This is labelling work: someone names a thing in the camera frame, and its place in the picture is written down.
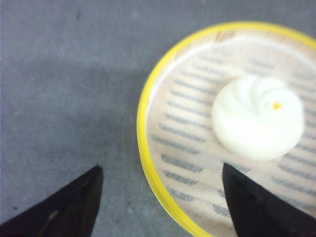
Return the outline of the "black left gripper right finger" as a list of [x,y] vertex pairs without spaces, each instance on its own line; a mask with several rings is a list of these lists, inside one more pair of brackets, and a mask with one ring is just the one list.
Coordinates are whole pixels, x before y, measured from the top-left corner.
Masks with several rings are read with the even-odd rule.
[[225,163],[225,198],[239,237],[314,237],[314,217],[281,200]]

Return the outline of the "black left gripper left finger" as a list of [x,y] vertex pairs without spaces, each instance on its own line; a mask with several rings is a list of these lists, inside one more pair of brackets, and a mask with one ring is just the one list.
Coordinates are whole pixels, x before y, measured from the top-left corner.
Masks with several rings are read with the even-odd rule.
[[98,215],[103,169],[95,166],[0,226],[2,237],[89,237]]

